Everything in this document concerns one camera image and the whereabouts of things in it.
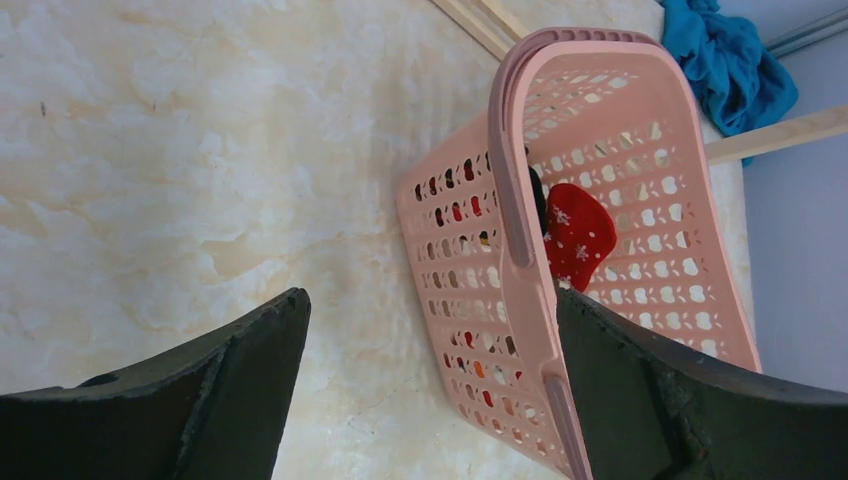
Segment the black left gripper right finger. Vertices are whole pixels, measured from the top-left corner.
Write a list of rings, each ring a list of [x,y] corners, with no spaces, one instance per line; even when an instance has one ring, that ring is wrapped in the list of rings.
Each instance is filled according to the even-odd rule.
[[[843,479],[847,396],[718,360],[574,290],[557,321],[597,479]]]

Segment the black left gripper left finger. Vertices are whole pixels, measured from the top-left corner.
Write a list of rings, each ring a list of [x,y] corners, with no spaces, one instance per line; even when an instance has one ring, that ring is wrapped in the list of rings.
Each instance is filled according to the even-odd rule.
[[[5,479],[268,479],[311,301],[289,289],[241,318],[73,388],[1,399]]]

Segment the red snowflake sock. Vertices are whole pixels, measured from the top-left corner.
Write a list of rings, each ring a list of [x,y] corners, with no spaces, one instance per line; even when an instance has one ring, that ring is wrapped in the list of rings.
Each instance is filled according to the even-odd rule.
[[[612,218],[588,192],[562,183],[549,191],[546,226],[544,245],[553,279],[585,291],[600,263],[616,246]]]

